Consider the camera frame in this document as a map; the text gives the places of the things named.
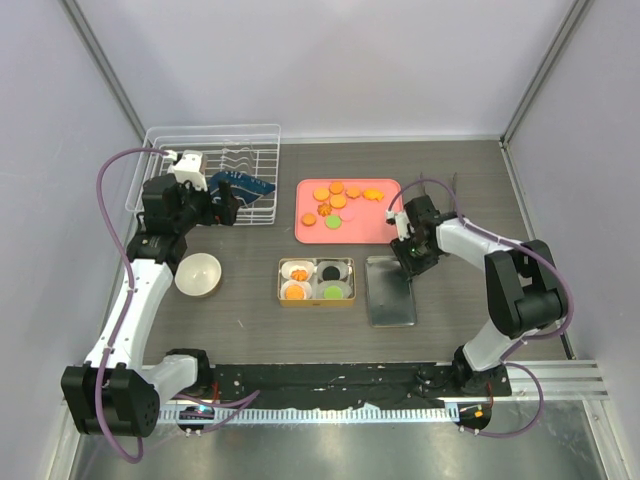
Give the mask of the metal tongs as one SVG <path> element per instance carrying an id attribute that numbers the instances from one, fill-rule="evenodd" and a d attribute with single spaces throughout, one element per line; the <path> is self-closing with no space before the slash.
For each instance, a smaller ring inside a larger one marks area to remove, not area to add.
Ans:
<path id="1" fill-rule="evenodd" d="M 457 186 L 458 186 L 457 172 L 454 172 L 447 182 L 445 182 L 444 180 L 427 178 L 426 176 L 423 175 L 423 173 L 420 173 L 419 180 L 422 184 L 429 183 L 429 184 L 435 184 L 443 187 L 449 196 L 449 200 L 450 200 L 449 210 L 451 212 L 454 212 L 457 217 L 461 216 L 459 200 L 457 197 Z"/>

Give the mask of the silver tin lid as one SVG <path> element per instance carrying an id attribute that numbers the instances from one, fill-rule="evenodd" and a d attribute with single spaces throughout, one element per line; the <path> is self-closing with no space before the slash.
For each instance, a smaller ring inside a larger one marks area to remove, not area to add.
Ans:
<path id="1" fill-rule="evenodd" d="M 372 327 L 402 328 L 417 323 L 412 281 L 395 257 L 368 257 L 365 261 L 365 283 Z"/>

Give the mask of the black round cookie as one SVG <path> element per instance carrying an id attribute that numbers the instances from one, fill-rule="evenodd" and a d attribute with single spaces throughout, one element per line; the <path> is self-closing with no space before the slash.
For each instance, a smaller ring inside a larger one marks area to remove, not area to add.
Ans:
<path id="1" fill-rule="evenodd" d="M 339 280 L 341 278 L 341 272 L 336 266 L 328 266 L 322 272 L 322 279 L 324 281 Z"/>

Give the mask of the green round cookie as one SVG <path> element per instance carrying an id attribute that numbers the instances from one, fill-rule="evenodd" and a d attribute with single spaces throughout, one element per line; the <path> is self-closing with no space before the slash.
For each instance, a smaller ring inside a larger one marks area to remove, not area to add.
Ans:
<path id="1" fill-rule="evenodd" d="M 338 285 L 327 286 L 323 290 L 323 298 L 328 300 L 339 300 L 344 297 L 342 288 Z"/>
<path id="2" fill-rule="evenodd" d="M 335 230 L 342 225 L 342 220 L 337 215 L 329 215 L 325 218 L 325 225 L 327 228 Z"/>

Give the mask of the orange swirl cookie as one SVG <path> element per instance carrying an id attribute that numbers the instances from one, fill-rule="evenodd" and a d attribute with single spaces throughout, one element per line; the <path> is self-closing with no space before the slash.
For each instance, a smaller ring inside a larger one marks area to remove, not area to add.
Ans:
<path id="1" fill-rule="evenodd" d="M 329 203 L 322 203 L 317 207 L 317 213 L 322 217 L 327 217 L 332 213 L 332 206 Z"/>
<path id="2" fill-rule="evenodd" d="M 305 269 L 297 269 L 290 273 L 290 278 L 298 282 L 304 282 L 309 278 L 309 274 Z"/>

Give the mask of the large orange round cookie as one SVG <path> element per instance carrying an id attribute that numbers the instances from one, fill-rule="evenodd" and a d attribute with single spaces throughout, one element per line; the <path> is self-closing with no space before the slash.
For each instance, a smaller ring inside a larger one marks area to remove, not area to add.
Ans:
<path id="1" fill-rule="evenodd" d="M 306 291 L 304 287 L 299 284 L 291 284 L 286 287 L 284 297 L 286 300 L 305 300 Z"/>

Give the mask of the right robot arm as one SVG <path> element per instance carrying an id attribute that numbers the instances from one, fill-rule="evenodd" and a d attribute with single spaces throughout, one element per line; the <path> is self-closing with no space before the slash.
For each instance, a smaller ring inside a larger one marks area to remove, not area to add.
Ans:
<path id="1" fill-rule="evenodd" d="M 518 345 L 572 312 L 566 282 L 560 279 L 548 245 L 500 237 L 456 213 L 442 213 L 427 195 L 403 209 L 385 212 L 396 228 L 390 246 L 400 267 L 414 278 L 454 255 L 484 273 L 489 320 L 454 353 L 451 380 L 472 395 L 499 375 Z"/>

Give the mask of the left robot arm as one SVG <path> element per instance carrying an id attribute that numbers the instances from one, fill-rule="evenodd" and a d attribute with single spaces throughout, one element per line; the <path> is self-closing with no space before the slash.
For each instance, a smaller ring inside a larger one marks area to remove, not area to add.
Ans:
<path id="1" fill-rule="evenodd" d="M 213 385 L 205 351 L 173 349 L 144 371 L 144 349 L 171 286 L 194 298 L 219 287 L 220 262 L 210 254 L 188 255 L 186 236 L 198 225 L 233 225 L 239 202 L 226 180 L 209 192 L 173 174 L 147 181 L 142 199 L 136 234 L 121 249 L 125 273 L 107 324 L 83 364 L 67 367 L 61 378 L 76 429 L 85 435 L 146 438 L 162 405 L 179 394 L 203 398 Z"/>

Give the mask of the blue patterned plate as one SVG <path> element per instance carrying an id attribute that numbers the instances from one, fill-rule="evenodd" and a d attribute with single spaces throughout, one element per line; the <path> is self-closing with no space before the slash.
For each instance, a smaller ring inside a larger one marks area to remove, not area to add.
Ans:
<path id="1" fill-rule="evenodd" d="M 216 204 L 222 203 L 220 183 L 226 182 L 231 188 L 232 195 L 239 201 L 241 207 L 248 207 L 262 197 L 275 192 L 276 186 L 241 171 L 220 171 L 208 180 L 211 199 Z"/>

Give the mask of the pink round cookie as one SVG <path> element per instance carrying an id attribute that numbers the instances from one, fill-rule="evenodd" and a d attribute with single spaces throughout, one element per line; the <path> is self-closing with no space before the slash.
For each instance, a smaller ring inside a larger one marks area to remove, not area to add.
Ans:
<path id="1" fill-rule="evenodd" d="M 352 208 L 343 208 L 339 212 L 339 217 L 343 222 L 350 222 L 355 219 L 356 213 Z"/>

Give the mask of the orange round cookie middle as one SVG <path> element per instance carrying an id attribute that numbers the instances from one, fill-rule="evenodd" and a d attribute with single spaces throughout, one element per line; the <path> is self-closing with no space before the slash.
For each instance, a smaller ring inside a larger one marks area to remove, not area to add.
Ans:
<path id="1" fill-rule="evenodd" d="M 342 194 L 332 195 L 330 205 L 333 209 L 342 209 L 347 205 L 347 198 Z"/>

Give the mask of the pink tray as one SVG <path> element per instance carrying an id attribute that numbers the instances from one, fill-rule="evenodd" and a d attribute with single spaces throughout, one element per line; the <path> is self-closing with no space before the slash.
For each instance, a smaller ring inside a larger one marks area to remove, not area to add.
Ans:
<path id="1" fill-rule="evenodd" d="M 386 211 L 402 206 L 388 178 L 305 179 L 297 186 L 295 237 L 303 244 L 387 244 L 396 228 Z"/>

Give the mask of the orange round cookie top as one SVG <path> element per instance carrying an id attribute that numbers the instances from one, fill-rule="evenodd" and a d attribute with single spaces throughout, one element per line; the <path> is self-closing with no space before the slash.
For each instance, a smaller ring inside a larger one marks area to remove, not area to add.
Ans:
<path id="1" fill-rule="evenodd" d="M 332 182 L 329 186 L 329 190 L 334 195 L 341 194 L 344 190 L 344 185 L 339 181 Z"/>

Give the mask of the gold cookie tin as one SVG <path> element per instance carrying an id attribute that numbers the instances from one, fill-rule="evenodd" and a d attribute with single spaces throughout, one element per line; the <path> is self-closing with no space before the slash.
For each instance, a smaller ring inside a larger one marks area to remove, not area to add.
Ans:
<path id="1" fill-rule="evenodd" d="M 328 266 L 336 266 L 341 272 L 339 280 L 324 281 L 322 272 Z M 304 282 L 298 282 L 290 278 L 293 270 L 305 269 L 309 278 Z M 278 264 L 277 274 L 277 299 L 282 307 L 323 307 L 339 308 L 350 307 L 355 303 L 357 296 L 355 279 L 355 262 L 345 258 L 283 258 Z M 305 300 L 286 300 L 284 291 L 291 284 L 299 284 L 306 291 Z M 330 285 L 338 285 L 342 288 L 344 297 L 339 300 L 323 298 L 323 290 Z"/>

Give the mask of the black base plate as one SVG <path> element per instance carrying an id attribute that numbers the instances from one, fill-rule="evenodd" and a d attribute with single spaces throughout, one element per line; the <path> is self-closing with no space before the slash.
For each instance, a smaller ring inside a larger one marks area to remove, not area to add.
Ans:
<path id="1" fill-rule="evenodd" d="M 218 364 L 211 378 L 176 395 L 204 399 L 217 392 L 223 403 L 253 392 L 258 409 L 343 410 L 370 404 L 381 409 L 431 407 L 443 398 L 509 397 L 503 366 L 463 373 L 444 363 Z"/>

